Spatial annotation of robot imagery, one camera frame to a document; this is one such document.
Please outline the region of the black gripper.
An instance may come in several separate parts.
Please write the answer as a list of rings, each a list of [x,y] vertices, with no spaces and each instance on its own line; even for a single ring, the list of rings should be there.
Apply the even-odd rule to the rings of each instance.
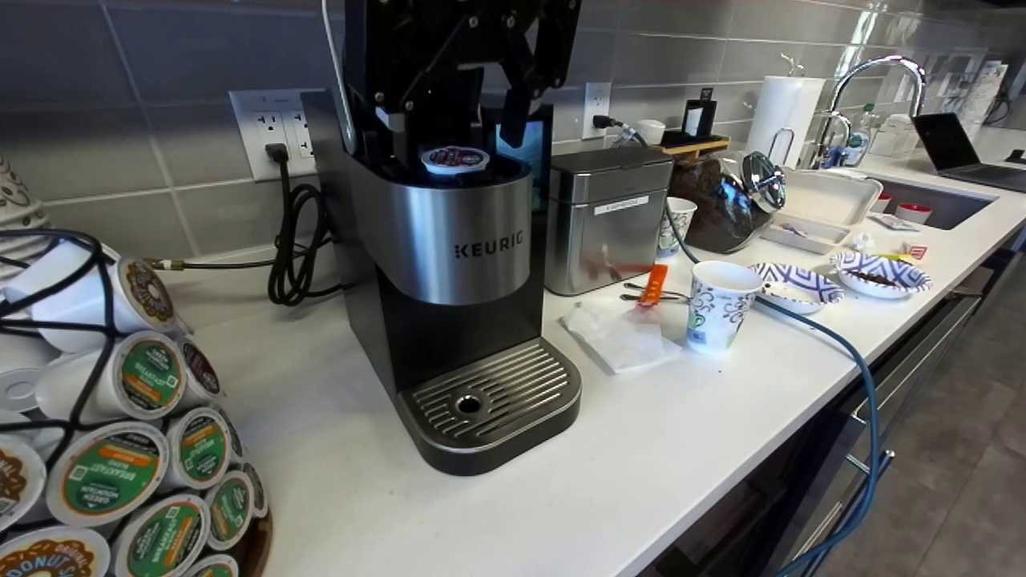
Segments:
[[[342,75],[366,100],[367,161],[410,161],[404,110],[470,65],[507,76],[501,139],[523,146],[532,102],[563,83],[582,0],[345,0]]]

